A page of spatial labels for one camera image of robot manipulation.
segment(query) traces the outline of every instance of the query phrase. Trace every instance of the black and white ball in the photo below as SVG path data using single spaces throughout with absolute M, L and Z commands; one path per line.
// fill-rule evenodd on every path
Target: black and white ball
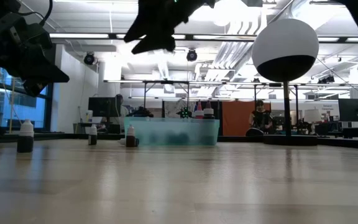
M 317 34 L 307 23 L 282 19 L 269 24 L 256 38 L 252 61 L 264 78 L 292 81 L 308 72 L 318 55 Z

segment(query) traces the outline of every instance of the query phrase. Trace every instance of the person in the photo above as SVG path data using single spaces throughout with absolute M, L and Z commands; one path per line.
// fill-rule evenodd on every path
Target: person
M 270 111 L 265 110 L 262 100 L 256 102 L 256 111 L 249 115 L 249 125 L 251 128 L 257 128 L 264 133 L 270 133 L 273 125 L 272 117 L 270 116 Z

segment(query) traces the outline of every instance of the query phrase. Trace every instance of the bottle cap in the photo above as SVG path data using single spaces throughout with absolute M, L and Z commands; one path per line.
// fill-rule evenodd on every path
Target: bottle cap
M 96 128 L 95 124 L 92 124 L 91 129 L 89 131 L 90 135 L 97 135 L 98 134 L 98 129 Z
M 132 125 L 129 125 L 127 136 L 135 136 L 135 128 Z
M 25 120 L 20 127 L 19 136 L 31 136 L 34 137 L 34 125 L 29 119 Z
M 206 102 L 206 106 L 204 109 L 204 115 L 206 114 L 214 114 L 214 110 L 211 108 L 211 102 L 209 100 Z

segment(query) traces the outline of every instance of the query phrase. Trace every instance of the box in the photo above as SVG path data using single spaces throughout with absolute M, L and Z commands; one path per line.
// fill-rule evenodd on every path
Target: box
M 219 120 L 126 117 L 135 128 L 140 146 L 214 146 L 218 140 Z

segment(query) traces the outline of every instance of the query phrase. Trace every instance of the white wall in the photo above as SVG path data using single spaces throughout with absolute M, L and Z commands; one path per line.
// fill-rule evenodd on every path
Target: white wall
M 85 118 L 88 98 L 98 92 L 99 75 L 67 53 L 63 45 L 57 45 L 55 63 L 70 81 L 53 86 L 51 131 L 73 133 L 73 123 L 80 122 L 80 113 Z
M 120 93 L 120 83 L 106 83 L 104 79 L 109 78 L 110 73 L 116 73 L 111 68 L 108 62 L 101 62 L 99 64 L 99 83 L 98 83 L 98 96 L 99 97 L 114 97 Z

